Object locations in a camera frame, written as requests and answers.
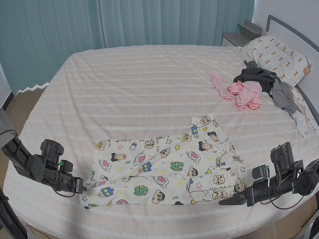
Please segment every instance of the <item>curtain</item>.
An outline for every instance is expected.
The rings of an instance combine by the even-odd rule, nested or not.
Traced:
[[[13,93],[50,82],[73,53],[145,44],[221,45],[255,0],[0,0],[0,61]]]

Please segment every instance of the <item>white pillow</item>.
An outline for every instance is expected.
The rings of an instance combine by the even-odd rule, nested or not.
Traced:
[[[266,33],[241,48],[260,68],[275,71],[293,88],[308,72],[307,58],[288,47],[272,34]]]

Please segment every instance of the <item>gray nightstand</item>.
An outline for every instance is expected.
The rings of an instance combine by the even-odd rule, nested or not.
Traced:
[[[242,29],[242,34],[224,32],[221,46],[244,46],[251,40],[261,36],[261,27],[246,19],[243,25],[238,24],[238,26]]]

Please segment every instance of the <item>tile floor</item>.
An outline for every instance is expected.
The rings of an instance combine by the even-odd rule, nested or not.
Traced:
[[[10,118],[18,134],[21,133],[24,123],[29,117],[30,112],[37,103],[44,89],[36,88],[18,93],[10,102],[6,109],[6,114]],[[3,188],[3,182],[8,168],[8,158],[0,151],[0,186]],[[295,209],[292,213],[283,219],[270,224],[269,226],[259,229],[255,232],[246,234],[236,239],[289,239],[294,237],[298,231],[307,223],[307,221],[317,211],[317,202],[315,196]],[[38,229],[33,229],[36,239],[47,238]],[[49,238],[58,239],[47,234]],[[4,229],[0,230],[1,239],[10,239],[10,236]]]

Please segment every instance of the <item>cartoon pajamas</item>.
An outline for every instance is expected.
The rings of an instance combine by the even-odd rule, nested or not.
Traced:
[[[182,136],[99,141],[85,208],[110,204],[205,204],[246,188],[244,161],[211,113]]]

